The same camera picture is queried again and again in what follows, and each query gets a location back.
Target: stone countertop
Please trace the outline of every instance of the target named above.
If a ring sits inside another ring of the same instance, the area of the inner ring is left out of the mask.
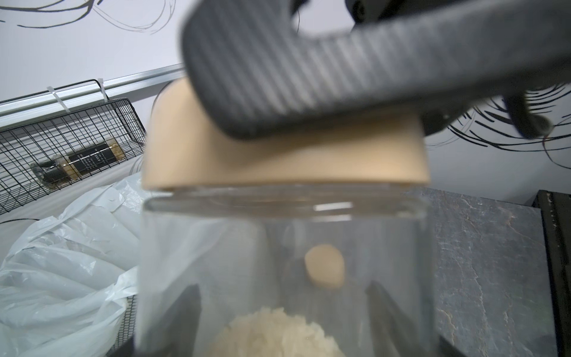
[[[438,332],[467,357],[557,356],[540,210],[415,191],[433,207]]]

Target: white food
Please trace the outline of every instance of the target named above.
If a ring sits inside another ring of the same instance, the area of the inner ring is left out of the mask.
[[[344,357],[335,339],[283,308],[235,318],[214,340],[209,357]]]

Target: wire basket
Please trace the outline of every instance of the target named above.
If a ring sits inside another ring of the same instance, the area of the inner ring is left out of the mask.
[[[0,214],[135,158],[144,143],[124,98],[0,131]]]

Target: wooden lid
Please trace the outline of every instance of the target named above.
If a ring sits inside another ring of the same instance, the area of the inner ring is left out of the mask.
[[[215,127],[187,78],[151,114],[143,187],[291,183],[427,184],[424,133],[415,115],[237,141]]]

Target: plastic bag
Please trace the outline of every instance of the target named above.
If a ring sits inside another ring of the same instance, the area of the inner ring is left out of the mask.
[[[136,294],[140,174],[32,224],[0,268],[0,356],[102,356]]]

